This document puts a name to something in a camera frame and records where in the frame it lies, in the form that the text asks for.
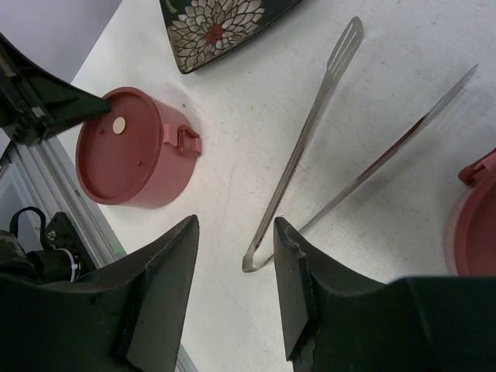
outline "flower pattern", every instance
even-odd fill
[[[265,9],[261,0],[194,0],[168,27],[177,65],[189,72],[253,34]]]

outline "black plate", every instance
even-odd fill
[[[177,66],[188,74],[243,44],[301,0],[160,0]]]

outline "red plastic container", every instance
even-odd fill
[[[84,123],[76,149],[84,192],[105,205],[158,208],[186,187],[202,152],[186,117],[135,88],[106,99],[112,110]]]
[[[460,275],[496,275],[496,150],[458,175],[474,189],[456,204],[446,227],[449,270]]]

